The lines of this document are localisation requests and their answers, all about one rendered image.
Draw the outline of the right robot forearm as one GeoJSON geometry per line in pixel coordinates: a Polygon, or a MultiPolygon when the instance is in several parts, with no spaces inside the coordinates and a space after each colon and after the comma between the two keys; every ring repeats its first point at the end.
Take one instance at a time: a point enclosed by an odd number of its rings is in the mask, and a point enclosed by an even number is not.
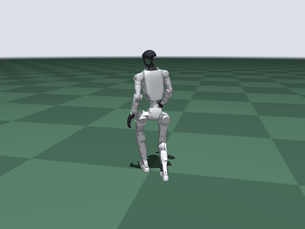
{"type": "Polygon", "coordinates": [[[162,101],[160,102],[162,105],[164,105],[165,103],[168,102],[169,98],[171,97],[172,93],[171,94],[164,94],[164,97],[162,99],[162,101]]]}

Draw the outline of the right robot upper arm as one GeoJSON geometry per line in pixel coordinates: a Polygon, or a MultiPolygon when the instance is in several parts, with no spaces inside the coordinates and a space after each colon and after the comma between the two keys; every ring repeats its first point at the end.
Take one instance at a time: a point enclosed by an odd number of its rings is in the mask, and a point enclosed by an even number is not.
{"type": "Polygon", "coordinates": [[[167,87],[164,92],[166,94],[171,94],[173,92],[173,88],[171,85],[170,77],[169,77],[169,72],[167,70],[162,70],[163,72],[163,81],[165,86],[167,87]]]}

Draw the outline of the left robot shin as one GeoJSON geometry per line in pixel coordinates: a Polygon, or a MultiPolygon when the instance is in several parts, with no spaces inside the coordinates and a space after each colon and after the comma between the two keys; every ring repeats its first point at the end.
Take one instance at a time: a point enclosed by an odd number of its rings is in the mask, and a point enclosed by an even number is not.
{"type": "Polygon", "coordinates": [[[140,143],[140,138],[138,135],[136,135],[136,142],[137,142],[139,154],[142,157],[143,165],[146,168],[146,165],[148,167],[148,162],[147,162],[147,157],[146,157],[146,144],[145,144],[145,142],[140,143]]]}

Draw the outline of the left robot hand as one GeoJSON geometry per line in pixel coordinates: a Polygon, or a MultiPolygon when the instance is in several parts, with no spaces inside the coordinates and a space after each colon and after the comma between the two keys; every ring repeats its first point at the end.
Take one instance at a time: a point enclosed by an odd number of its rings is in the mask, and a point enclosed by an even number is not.
{"type": "Polygon", "coordinates": [[[134,118],[134,117],[135,117],[135,114],[132,114],[131,116],[129,114],[129,117],[128,117],[128,120],[127,120],[127,125],[128,125],[129,128],[131,128],[130,123],[131,123],[132,118],[134,118]]]}

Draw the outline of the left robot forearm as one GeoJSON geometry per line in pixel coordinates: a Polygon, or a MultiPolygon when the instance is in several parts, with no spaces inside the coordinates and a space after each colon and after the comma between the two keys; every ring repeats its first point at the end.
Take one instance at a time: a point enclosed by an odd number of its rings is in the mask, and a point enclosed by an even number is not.
{"type": "Polygon", "coordinates": [[[135,114],[135,116],[136,116],[136,113],[137,113],[137,110],[138,110],[139,102],[136,101],[135,98],[136,98],[136,95],[134,94],[133,95],[133,101],[132,101],[132,108],[131,108],[131,111],[130,111],[130,116],[132,114],[135,114]]]}

